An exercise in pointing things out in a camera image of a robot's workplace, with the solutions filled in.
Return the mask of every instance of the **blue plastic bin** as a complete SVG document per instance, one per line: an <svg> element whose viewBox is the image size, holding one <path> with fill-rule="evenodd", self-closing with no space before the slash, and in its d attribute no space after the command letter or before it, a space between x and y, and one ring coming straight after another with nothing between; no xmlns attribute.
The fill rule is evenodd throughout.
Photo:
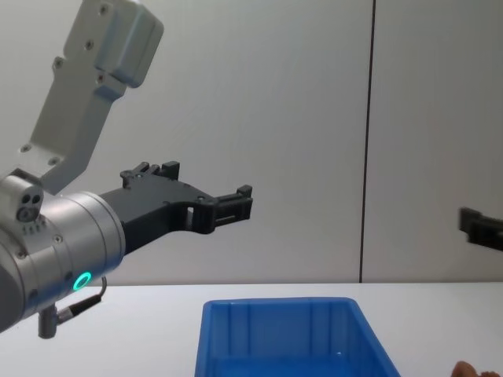
<svg viewBox="0 0 503 377"><path fill-rule="evenodd" d="M349 298L208 302L196 377L395 377Z"/></svg>

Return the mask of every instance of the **green light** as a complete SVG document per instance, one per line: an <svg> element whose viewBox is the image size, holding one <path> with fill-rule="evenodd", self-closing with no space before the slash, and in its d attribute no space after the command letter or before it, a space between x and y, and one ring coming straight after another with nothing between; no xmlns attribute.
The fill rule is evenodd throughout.
<svg viewBox="0 0 503 377"><path fill-rule="evenodd" d="M73 290L78 291L80 288L84 288L91 281L92 277L91 273L83 273L80 275L73 284Z"/></svg>

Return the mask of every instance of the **white tabletop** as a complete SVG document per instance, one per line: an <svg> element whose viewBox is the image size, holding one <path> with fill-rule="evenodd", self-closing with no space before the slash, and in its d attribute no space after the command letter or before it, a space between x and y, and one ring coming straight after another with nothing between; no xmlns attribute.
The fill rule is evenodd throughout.
<svg viewBox="0 0 503 377"><path fill-rule="evenodd" d="M404 377L449 377L458 360L503 372L503 284L289 284L110 287L53 340L36 317L1 334L0 374L190 377L206 301L302 296L354 298Z"/></svg>

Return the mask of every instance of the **silver cylindrical joint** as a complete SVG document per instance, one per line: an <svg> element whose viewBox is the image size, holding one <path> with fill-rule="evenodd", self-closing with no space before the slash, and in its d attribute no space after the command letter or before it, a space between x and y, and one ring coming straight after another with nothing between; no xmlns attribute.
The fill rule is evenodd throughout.
<svg viewBox="0 0 503 377"><path fill-rule="evenodd" d="M112 271L126 246L117 215L88 192L46 199L22 234L0 231L0 331Z"/></svg>

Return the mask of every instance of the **black mounted object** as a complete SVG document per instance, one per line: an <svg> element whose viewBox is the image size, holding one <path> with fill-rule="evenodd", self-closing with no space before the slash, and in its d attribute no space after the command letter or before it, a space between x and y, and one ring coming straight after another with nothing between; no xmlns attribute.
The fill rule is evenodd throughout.
<svg viewBox="0 0 503 377"><path fill-rule="evenodd" d="M217 226L248 220L252 211L252 187L245 185L235 194L210 196L180 182L180 164L161 167L141 163L120 176L123 187L101 197L122 222L126 254L169 232L208 234Z"/></svg>
<svg viewBox="0 0 503 377"><path fill-rule="evenodd" d="M459 229L468 234L468 242L503 251L503 221L487 218L476 210L461 208Z"/></svg>

